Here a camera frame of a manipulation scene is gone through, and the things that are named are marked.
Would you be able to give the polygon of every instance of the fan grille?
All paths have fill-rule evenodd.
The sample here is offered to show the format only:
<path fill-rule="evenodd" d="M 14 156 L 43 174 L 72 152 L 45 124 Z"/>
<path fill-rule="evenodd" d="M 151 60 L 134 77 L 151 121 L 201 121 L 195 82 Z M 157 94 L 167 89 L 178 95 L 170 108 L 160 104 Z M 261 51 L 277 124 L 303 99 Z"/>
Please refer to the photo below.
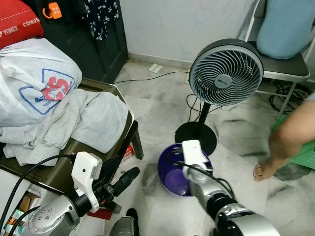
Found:
<path fill-rule="evenodd" d="M 263 68 L 251 50 L 223 45 L 200 55 L 190 69 L 191 89 L 204 102 L 232 105 L 253 94 L 262 79 Z"/>

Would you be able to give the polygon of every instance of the person's leg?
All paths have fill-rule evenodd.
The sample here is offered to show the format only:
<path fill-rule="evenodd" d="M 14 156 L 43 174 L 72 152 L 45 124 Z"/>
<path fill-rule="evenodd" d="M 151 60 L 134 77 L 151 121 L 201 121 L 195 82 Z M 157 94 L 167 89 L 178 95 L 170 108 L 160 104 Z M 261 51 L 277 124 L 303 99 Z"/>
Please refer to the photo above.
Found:
<path fill-rule="evenodd" d="M 303 144 L 312 140 L 315 140 L 315 101 L 306 101 L 270 135 L 270 158 L 255 166 L 254 179 L 261 181 L 273 176 L 300 152 Z"/>

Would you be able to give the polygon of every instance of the electric fan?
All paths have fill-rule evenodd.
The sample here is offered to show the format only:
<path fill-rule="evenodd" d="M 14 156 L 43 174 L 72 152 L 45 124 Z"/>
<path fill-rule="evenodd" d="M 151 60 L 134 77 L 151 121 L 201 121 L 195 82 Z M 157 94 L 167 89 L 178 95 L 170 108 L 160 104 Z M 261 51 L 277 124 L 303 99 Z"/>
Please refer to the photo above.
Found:
<path fill-rule="evenodd" d="M 175 132 L 175 142 L 198 139 L 210 155 L 217 146 L 213 130 L 204 124 L 211 105 L 227 106 L 246 100 L 260 85 L 263 66 L 257 50 L 239 39 L 223 39 L 205 47 L 191 66 L 189 83 L 204 101 L 198 122 L 187 122 Z"/>

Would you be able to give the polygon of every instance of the red bag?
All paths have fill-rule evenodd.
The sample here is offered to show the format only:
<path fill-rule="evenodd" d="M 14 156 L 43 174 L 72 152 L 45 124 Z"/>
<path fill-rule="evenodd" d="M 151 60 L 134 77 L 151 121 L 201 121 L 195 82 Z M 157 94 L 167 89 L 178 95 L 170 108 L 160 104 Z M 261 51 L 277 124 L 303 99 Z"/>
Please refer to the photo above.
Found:
<path fill-rule="evenodd" d="M 35 36 L 43 36 L 40 21 L 20 0 L 0 0 L 0 49 Z"/>

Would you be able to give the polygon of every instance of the folded clothes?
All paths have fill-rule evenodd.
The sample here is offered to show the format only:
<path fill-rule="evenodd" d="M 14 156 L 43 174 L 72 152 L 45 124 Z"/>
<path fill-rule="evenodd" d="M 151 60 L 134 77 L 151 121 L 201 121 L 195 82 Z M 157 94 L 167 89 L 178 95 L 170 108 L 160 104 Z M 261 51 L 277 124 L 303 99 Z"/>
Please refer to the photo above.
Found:
<path fill-rule="evenodd" d="M 7 143 L 5 156 L 16 157 L 21 166 L 58 155 L 70 137 L 106 153 L 120 138 L 127 115 L 127 105 L 113 94 L 75 89 L 40 125 L 3 127 L 0 142 Z"/>

